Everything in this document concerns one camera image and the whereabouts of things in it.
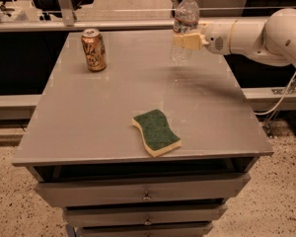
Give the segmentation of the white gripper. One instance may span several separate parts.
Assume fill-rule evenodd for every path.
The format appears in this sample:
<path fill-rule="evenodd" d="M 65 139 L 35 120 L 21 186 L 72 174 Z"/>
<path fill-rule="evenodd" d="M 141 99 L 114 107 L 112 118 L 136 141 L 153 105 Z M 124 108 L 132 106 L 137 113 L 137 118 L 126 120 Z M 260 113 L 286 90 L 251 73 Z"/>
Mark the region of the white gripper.
<path fill-rule="evenodd" d="M 200 50 L 206 45 L 206 49 L 211 53 L 228 55 L 231 53 L 231 35 L 235 23 L 235 20 L 199 23 L 198 28 L 204 30 L 204 35 L 201 33 L 174 35 L 174 46 Z"/>

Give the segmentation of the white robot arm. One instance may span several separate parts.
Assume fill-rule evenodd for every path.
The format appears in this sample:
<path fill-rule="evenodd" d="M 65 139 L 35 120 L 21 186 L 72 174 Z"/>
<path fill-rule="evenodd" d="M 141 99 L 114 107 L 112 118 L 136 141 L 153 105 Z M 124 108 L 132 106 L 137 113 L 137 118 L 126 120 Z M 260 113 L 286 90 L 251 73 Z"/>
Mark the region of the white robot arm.
<path fill-rule="evenodd" d="M 281 9 L 269 17 L 213 19 L 195 30 L 175 33 L 173 44 L 187 50 L 205 47 L 215 54 L 240 54 L 271 66 L 296 68 L 296 9 Z"/>

